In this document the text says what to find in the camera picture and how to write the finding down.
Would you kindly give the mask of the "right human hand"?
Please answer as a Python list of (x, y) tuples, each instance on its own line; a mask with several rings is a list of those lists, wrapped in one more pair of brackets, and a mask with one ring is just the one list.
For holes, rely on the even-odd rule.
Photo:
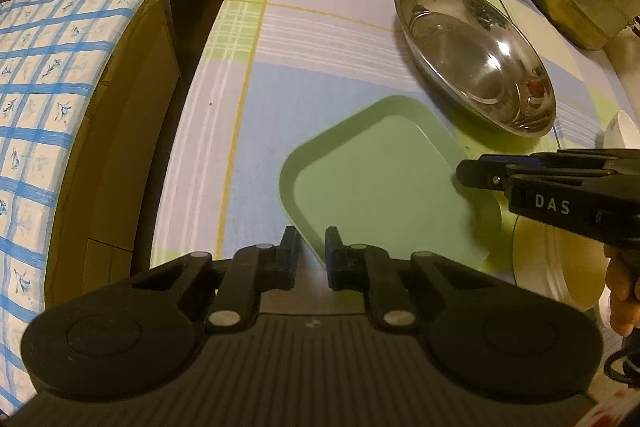
[(618, 335), (628, 337), (639, 326), (639, 300), (634, 292), (637, 277), (626, 265), (623, 249), (605, 245), (603, 252), (608, 258), (605, 284), (611, 291), (610, 325)]

